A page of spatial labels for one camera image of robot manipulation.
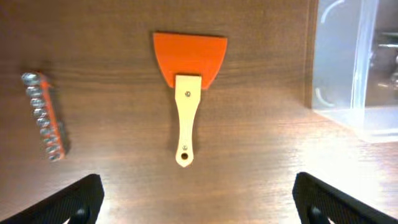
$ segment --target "spatula handle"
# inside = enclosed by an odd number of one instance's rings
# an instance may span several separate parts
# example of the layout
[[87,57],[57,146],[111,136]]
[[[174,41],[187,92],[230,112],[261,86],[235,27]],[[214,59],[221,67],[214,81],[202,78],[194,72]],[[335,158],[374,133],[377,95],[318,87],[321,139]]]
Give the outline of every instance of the spatula handle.
[[192,128],[200,102],[201,77],[177,75],[175,77],[175,102],[180,118],[180,140],[175,160],[182,167],[193,161]]

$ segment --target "clear plastic bin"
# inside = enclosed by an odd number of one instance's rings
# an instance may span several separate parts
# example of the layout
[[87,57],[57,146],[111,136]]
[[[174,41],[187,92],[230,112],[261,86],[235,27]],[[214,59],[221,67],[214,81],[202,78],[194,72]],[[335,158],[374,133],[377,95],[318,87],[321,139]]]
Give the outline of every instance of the clear plastic bin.
[[397,0],[320,0],[313,110],[369,142],[398,141]]

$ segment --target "tabletop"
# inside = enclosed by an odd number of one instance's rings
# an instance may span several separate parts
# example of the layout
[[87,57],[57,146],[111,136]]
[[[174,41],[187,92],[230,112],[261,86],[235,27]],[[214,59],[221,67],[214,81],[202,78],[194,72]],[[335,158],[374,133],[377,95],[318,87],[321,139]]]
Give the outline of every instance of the tabletop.
[[[398,217],[397,143],[370,144],[308,104],[317,2],[0,1],[0,220],[88,174],[97,223],[300,223],[305,171]],[[175,161],[178,111],[157,66],[157,31],[228,38],[201,93],[195,159]],[[71,142],[49,162],[21,74],[58,90]]]

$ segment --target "socket set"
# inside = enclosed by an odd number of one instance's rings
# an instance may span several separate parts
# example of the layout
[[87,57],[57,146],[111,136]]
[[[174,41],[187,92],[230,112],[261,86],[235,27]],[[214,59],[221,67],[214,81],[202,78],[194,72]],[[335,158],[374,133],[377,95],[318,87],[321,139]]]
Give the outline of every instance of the socket set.
[[22,74],[22,81],[27,86],[26,94],[30,97],[33,116],[40,128],[40,135],[43,137],[45,151],[50,161],[65,158],[67,138],[56,110],[57,101],[53,86],[45,75],[38,72]]

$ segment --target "orange spatula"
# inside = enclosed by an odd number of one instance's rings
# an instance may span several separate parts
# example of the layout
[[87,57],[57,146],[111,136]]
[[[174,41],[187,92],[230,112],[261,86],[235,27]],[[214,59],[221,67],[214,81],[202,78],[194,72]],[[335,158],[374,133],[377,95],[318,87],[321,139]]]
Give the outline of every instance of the orange spatula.
[[192,163],[192,128],[201,88],[209,88],[223,63],[227,39],[155,33],[154,46],[160,70],[169,87],[175,87],[180,119],[180,139],[175,160],[182,167]]

